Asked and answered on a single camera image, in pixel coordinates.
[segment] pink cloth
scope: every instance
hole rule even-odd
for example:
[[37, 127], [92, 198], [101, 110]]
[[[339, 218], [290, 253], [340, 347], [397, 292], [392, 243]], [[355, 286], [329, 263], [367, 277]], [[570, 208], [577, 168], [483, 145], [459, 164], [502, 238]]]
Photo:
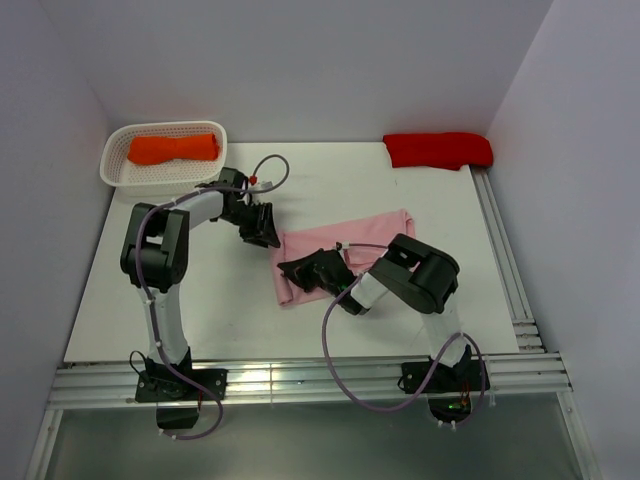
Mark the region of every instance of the pink cloth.
[[[278, 268], [278, 263], [298, 260], [312, 254], [319, 248], [325, 250], [335, 248], [336, 242], [388, 245], [398, 233], [415, 237], [413, 219], [406, 210], [311, 228], [301, 232], [280, 233], [280, 248], [270, 249], [271, 273], [276, 287], [278, 304], [281, 306], [299, 305], [329, 296], [320, 288], [316, 288], [311, 293], [305, 293], [282, 276], [282, 270]], [[383, 250], [379, 248], [352, 247], [346, 252], [345, 260], [352, 271], [359, 273], [370, 268], [382, 253], [384, 253]]]

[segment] white surface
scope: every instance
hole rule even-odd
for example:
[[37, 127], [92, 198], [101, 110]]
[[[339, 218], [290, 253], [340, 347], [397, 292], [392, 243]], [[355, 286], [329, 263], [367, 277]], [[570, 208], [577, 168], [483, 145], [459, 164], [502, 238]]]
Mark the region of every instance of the white surface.
[[635, 0], [556, 0], [489, 135], [538, 326], [624, 480], [640, 471], [639, 25]]
[[[381, 143], [230, 144], [227, 165], [249, 174], [267, 154], [291, 163], [289, 181], [265, 195], [282, 230], [406, 208], [417, 237], [460, 264], [462, 327], [486, 353], [518, 352], [475, 187], [467, 168], [393, 170]], [[277, 180], [284, 168], [266, 164]], [[143, 306], [119, 268], [131, 200], [114, 197], [65, 357], [125, 360], [146, 349]], [[191, 232], [181, 291], [184, 331], [196, 359], [307, 358], [322, 355], [320, 325], [329, 300], [278, 306], [268, 252], [242, 243], [237, 227], [205, 223]], [[336, 309], [329, 325], [336, 356], [424, 354], [420, 315], [387, 295], [364, 317]]]
[[111, 189], [107, 118], [35, 0], [0, 14], [0, 476], [23, 478]]
[[485, 133], [551, 0], [41, 0], [116, 125]]
[[[136, 165], [128, 160], [135, 137], [188, 137], [211, 133], [218, 143], [212, 162], [176, 159], [159, 165]], [[128, 125], [113, 132], [100, 160], [100, 177], [129, 196], [188, 193], [200, 183], [214, 180], [224, 167], [227, 133], [215, 122], [163, 122]]]

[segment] red cloth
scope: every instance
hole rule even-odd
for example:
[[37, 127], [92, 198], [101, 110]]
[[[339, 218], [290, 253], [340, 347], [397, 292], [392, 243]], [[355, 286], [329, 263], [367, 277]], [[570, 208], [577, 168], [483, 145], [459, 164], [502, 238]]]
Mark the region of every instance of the red cloth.
[[459, 170], [462, 165], [493, 165], [486, 138], [475, 133], [398, 133], [385, 135], [393, 168], [436, 167]]

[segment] plastic basket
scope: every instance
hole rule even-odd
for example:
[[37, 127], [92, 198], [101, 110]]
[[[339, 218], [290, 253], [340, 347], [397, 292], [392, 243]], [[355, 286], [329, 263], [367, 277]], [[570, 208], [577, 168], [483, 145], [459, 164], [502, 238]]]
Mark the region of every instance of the plastic basket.
[[[188, 137], [213, 133], [220, 151], [214, 161], [172, 160], [159, 165], [136, 165], [127, 159], [129, 145], [137, 136]], [[130, 196], [187, 193], [220, 174], [227, 156], [227, 133], [215, 122], [167, 122], [129, 125], [107, 140], [100, 160], [100, 177]]]

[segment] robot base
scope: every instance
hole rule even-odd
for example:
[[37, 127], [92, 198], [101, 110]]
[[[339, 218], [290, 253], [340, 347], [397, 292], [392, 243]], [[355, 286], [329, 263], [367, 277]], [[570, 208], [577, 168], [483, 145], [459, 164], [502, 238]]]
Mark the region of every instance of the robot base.
[[[425, 375], [431, 368], [432, 361], [428, 362], [405, 362], [402, 364], [402, 390], [407, 394], [415, 393]], [[467, 345], [460, 362], [453, 368], [439, 364], [436, 367], [431, 381], [422, 390], [422, 393], [459, 393], [468, 382], [470, 391], [480, 391], [481, 376], [480, 369], [485, 369], [485, 389], [489, 390], [489, 375], [487, 374], [484, 362], [471, 359], [471, 348]]]
[[[164, 365], [150, 359], [145, 361], [146, 370], [140, 373], [136, 387], [137, 403], [163, 402], [199, 402], [209, 401], [202, 398], [201, 392], [177, 379]], [[191, 351], [187, 353], [179, 365], [173, 367], [186, 377], [209, 389], [218, 399], [223, 400], [227, 387], [227, 370], [191, 368]], [[193, 428], [200, 414], [199, 408], [158, 407], [156, 423], [163, 430]]]

